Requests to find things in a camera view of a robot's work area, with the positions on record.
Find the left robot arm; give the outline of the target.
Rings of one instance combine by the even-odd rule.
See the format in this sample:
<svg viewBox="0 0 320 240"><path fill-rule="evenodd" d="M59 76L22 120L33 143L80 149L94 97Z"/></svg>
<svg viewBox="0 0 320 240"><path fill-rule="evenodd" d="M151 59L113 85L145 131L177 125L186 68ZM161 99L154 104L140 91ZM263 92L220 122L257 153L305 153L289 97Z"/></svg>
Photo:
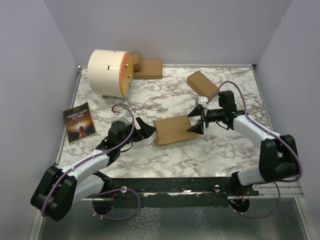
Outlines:
<svg viewBox="0 0 320 240"><path fill-rule="evenodd" d="M95 194L106 197L111 186L97 172L115 162L123 146L148 139L155 131L155 127L140 117L134 121L114 121L108 135L88 156L63 168L49 167L33 193L30 204L41 211L44 217L58 222L76 202Z"/></svg>

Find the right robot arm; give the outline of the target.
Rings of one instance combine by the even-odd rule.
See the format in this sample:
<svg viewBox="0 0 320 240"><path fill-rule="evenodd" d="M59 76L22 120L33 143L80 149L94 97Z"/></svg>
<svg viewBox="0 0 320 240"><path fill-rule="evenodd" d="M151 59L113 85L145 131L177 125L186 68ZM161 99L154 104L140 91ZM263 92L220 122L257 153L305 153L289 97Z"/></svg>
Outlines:
<svg viewBox="0 0 320 240"><path fill-rule="evenodd" d="M280 135L264 128L244 110L238 110L232 91L218 93L218 109L209 109L205 96L195 99L195 107L189 117L199 117L188 132L204 134L210 123L236 131L249 139L260 150L258 165L234 172L230 178L230 191L240 196L248 186L282 181L297 177L301 173L295 139L291 135Z"/></svg>

